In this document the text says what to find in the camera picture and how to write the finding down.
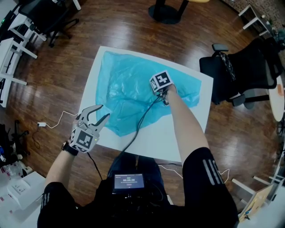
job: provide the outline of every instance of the black sleeve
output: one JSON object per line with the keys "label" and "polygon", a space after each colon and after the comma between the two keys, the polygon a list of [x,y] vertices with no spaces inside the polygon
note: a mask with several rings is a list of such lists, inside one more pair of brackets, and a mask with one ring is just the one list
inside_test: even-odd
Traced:
{"label": "black sleeve", "polygon": [[76,212],[75,201],[63,184],[49,183],[42,197],[37,227],[73,227]]}
{"label": "black sleeve", "polygon": [[208,148],[193,151],[183,165],[185,207],[203,214],[212,225],[235,227],[238,214]]}

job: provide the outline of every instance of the white board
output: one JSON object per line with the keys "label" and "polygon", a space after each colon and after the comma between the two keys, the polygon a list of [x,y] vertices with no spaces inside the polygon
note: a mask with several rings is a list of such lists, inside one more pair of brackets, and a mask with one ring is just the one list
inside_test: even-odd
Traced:
{"label": "white board", "polygon": [[[191,111],[197,118],[203,131],[205,131],[211,104],[213,78],[185,66],[161,58],[110,47],[101,46],[97,52],[89,77],[87,79],[79,112],[82,112],[84,108],[95,105],[98,75],[101,67],[101,60],[105,51],[119,54],[130,54],[133,56],[152,60],[201,80],[199,104],[191,108]],[[96,114],[90,114],[89,120],[90,123],[96,123]],[[121,151],[131,141],[134,134],[135,132],[123,137],[119,137],[114,132],[104,127],[100,132],[100,139],[98,141],[98,144]],[[156,123],[142,128],[139,131],[136,140],[126,150],[126,152],[156,159],[181,162],[174,134],[172,115],[163,116]]]}

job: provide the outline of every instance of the wrist strap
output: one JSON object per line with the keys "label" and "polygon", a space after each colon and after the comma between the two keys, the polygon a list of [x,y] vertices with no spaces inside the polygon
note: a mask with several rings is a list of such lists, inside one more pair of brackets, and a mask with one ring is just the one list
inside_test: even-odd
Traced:
{"label": "wrist strap", "polygon": [[76,156],[78,154],[78,152],[79,152],[78,150],[76,150],[76,149],[72,148],[71,146],[69,146],[68,141],[65,142],[65,145],[62,147],[62,150],[69,152],[73,156]]}

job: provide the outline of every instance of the black base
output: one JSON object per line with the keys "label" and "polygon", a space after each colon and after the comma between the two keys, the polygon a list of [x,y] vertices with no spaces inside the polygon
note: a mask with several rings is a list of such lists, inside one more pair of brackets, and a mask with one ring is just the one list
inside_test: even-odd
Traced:
{"label": "black base", "polygon": [[158,22],[163,24],[177,24],[180,22],[181,17],[177,18],[177,10],[169,5],[163,5],[159,9],[157,17],[153,17],[155,5],[148,8],[148,14]]}

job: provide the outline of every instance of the person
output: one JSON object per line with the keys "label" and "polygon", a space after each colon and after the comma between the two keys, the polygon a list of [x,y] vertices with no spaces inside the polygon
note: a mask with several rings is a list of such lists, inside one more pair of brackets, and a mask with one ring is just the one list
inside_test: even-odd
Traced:
{"label": "person", "polygon": [[[166,99],[173,117],[175,136],[183,166],[185,206],[170,205],[158,165],[153,158],[122,152],[113,162],[108,177],[101,181],[94,201],[76,208],[67,191],[75,156],[61,151],[46,177],[38,227],[91,227],[94,223],[125,226],[184,221],[191,227],[236,227],[236,205],[218,172],[206,137],[195,116],[170,86]],[[112,176],[117,171],[143,173],[141,196],[112,194]]]}

